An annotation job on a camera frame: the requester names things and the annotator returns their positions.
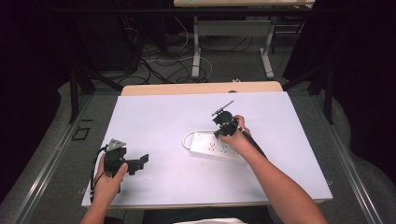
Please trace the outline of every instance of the person's right hand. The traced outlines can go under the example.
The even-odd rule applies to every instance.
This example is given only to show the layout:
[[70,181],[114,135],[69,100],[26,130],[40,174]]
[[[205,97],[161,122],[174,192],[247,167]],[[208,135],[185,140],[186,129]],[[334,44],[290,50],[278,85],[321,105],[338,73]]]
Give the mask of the person's right hand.
[[[238,119],[238,125],[245,129],[245,131],[250,134],[250,129],[245,127],[245,118],[240,115],[233,116],[234,119]],[[221,142],[228,144],[235,152],[239,153],[240,155],[244,156],[246,152],[253,149],[253,145],[249,143],[247,138],[239,131],[236,132],[232,136],[224,136],[220,135],[219,139]]]

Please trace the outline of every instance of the black device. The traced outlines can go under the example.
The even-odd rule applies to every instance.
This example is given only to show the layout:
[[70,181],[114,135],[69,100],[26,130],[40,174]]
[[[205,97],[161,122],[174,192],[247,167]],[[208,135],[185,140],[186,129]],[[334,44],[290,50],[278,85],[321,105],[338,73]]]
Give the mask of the black device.
[[220,128],[214,132],[214,135],[216,136],[216,138],[219,138],[220,134],[224,136],[232,136],[236,132],[236,130],[239,130],[247,138],[249,143],[253,145],[265,158],[267,158],[262,149],[256,143],[256,141],[254,141],[254,139],[250,136],[250,134],[248,134],[245,129],[238,125],[238,119],[234,118],[233,114],[231,114],[230,112],[224,110],[226,106],[232,103],[233,101],[221,107],[212,114],[212,116],[216,115],[216,117],[213,118],[213,121],[220,126]]
[[94,170],[95,165],[97,162],[97,158],[100,152],[104,151],[105,154],[105,170],[100,175],[111,174],[111,176],[115,176],[117,171],[121,168],[123,163],[128,164],[128,173],[129,175],[134,175],[134,173],[138,170],[143,170],[144,164],[149,161],[149,154],[142,156],[140,159],[137,160],[125,160],[124,155],[126,154],[126,144],[111,139],[109,144],[105,147],[102,147],[95,155],[95,158],[92,163],[92,173],[91,173],[91,201],[93,200],[93,193],[96,182],[94,182]]

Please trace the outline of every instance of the power outlet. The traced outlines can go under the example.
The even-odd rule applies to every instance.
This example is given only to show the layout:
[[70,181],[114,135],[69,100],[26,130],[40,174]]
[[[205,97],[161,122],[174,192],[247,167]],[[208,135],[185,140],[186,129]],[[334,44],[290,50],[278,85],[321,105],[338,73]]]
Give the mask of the power outlet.
[[229,145],[222,143],[213,133],[194,133],[190,153],[193,156],[211,160],[247,164],[241,155],[232,150]]

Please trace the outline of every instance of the power strip switch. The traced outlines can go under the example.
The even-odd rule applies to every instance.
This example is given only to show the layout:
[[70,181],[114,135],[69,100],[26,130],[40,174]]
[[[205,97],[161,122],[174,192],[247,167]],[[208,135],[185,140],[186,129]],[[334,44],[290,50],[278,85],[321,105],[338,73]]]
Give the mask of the power strip switch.
[[210,160],[248,164],[241,155],[229,145],[222,143],[213,133],[194,133],[190,153],[192,156]]

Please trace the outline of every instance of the white desk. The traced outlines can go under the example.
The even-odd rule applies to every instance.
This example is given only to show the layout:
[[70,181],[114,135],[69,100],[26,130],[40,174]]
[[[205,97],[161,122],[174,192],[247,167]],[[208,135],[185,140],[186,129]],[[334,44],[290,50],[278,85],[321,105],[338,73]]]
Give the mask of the white desk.
[[[246,118],[254,139],[274,165],[315,201],[332,198],[290,98],[286,92],[279,91],[278,83],[177,84],[125,89],[117,101],[103,146],[116,138],[127,143],[126,160],[149,154],[149,161],[144,170],[124,177],[121,192],[110,208],[267,204],[268,199],[248,165],[196,158],[181,144],[183,136],[190,131],[217,130],[219,127],[211,114],[231,100],[234,103],[227,111]],[[219,93],[228,91],[238,93]],[[90,204],[87,191],[81,205]]]
[[[315,0],[175,0],[176,7],[276,7],[313,5]],[[268,58],[268,50],[276,25],[276,17],[270,21],[198,21],[194,17],[194,60],[192,77],[199,76],[201,49],[200,35],[255,35],[264,36],[264,48],[260,49],[265,75],[274,79],[274,72]]]

